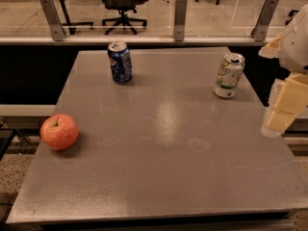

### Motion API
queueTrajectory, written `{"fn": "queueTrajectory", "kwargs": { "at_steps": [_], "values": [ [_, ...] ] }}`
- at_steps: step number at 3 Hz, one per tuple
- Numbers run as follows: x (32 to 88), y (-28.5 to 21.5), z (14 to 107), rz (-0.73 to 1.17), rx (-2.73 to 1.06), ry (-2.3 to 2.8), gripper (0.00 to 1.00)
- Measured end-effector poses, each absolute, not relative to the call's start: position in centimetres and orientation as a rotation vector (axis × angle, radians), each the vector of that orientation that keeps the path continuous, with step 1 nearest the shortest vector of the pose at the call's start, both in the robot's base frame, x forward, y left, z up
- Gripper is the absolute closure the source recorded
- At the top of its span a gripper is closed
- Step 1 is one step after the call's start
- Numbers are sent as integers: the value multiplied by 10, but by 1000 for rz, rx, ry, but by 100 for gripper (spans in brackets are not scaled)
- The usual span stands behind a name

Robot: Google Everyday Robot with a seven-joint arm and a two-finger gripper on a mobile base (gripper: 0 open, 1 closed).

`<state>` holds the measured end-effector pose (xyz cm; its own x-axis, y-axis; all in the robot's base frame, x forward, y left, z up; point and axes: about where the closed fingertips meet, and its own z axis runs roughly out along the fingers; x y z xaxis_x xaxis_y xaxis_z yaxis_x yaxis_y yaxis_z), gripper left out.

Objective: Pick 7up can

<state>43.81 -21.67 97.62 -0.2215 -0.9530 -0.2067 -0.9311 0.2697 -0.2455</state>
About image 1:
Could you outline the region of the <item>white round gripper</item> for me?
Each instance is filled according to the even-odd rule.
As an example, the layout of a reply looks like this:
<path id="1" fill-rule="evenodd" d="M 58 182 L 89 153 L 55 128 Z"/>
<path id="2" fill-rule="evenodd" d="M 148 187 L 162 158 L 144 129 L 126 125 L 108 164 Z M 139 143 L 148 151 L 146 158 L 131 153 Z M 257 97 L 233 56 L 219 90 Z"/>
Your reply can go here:
<path id="1" fill-rule="evenodd" d="M 276 79 L 271 86 L 269 106 L 265 110 L 261 133 L 268 138 L 282 135 L 308 106 L 308 4 L 304 5 L 283 34 L 259 50 L 263 58 L 279 59 L 292 73 Z"/>

